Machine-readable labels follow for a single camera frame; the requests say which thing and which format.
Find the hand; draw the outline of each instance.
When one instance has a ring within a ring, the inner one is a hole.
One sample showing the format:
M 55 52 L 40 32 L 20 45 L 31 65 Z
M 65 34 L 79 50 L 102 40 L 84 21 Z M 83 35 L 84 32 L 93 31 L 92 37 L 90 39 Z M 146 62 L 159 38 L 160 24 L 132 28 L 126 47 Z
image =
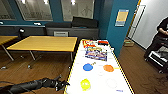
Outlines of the hand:
M 167 32 L 167 31 L 164 31 L 164 34 L 165 34 L 165 35 L 168 35 L 168 32 Z

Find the cardboard box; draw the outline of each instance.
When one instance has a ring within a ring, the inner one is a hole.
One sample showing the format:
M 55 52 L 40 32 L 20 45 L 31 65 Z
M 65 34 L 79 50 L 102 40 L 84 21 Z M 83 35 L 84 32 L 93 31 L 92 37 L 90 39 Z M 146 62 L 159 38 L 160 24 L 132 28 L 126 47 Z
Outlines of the cardboard box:
M 123 46 L 126 46 L 126 47 L 134 46 L 134 42 L 132 40 L 124 40 Z

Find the white wall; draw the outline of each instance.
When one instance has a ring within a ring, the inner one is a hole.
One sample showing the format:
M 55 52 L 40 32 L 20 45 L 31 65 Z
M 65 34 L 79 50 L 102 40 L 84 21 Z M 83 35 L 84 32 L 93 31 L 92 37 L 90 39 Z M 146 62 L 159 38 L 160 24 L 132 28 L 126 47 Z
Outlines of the white wall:
M 157 33 L 157 26 L 166 17 L 168 17 L 168 0 L 141 0 L 140 5 L 146 5 L 143 16 L 137 26 L 137 29 L 132 37 L 134 28 L 131 28 L 128 37 L 132 38 L 136 43 L 145 49 L 151 44 L 154 35 Z M 138 10 L 133 26 L 136 25 L 142 7 Z

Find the blue wall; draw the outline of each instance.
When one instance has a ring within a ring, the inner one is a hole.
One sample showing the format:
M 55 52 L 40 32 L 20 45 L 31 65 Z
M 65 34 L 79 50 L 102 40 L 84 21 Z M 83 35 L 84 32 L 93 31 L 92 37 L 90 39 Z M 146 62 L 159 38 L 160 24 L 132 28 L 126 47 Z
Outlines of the blue wall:
M 21 12 L 15 2 L 15 0 L 8 0 L 9 4 L 14 12 L 16 20 L 0 20 L 4 22 L 4 25 L 34 25 L 34 22 L 40 22 L 42 25 L 48 21 L 25 21 L 21 15 Z M 101 0 L 95 0 L 94 19 L 99 20 Z M 49 0 L 50 9 L 52 12 L 53 22 L 65 22 L 63 21 L 61 0 Z
M 109 41 L 110 45 L 114 47 L 114 53 L 117 57 L 119 56 L 138 1 L 139 0 L 104 0 L 104 9 L 101 8 L 104 14 L 100 15 L 101 35 L 99 36 L 101 39 L 107 39 Z M 126 23 L 123 27 L 115 26 L 119 9 L 129 10 Z

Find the tabletop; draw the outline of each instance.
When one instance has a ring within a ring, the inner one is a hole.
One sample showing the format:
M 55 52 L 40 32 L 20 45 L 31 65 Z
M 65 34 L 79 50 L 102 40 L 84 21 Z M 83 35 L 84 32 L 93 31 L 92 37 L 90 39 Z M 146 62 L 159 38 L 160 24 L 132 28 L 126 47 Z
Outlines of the tabletop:
M 77 37 L 29 36 L 7 49 L 73 52 L 76 41 Z
M 7 43 L 17 37 L 18 36 L 0 36 L 0 45 L 3 45 L 4 43 Z
M 107 60 L 86 57 L 86 49 L 81 41 L 69 75 L 68 83 L 70 85 L 66 87 L 64 94 L 133 94 L 110 46 L 96 45 L 96 47 L 107 51 Z M 89 71 L 84 69 L 88 64 L 93 66 Z M 114 70 L 107 71 L 105 66 L 112 66 Z M 90 83 L 90 88 L 87 90 L 83 90 L 81 85 L 83 81 L 86 82 L 85 79 Z

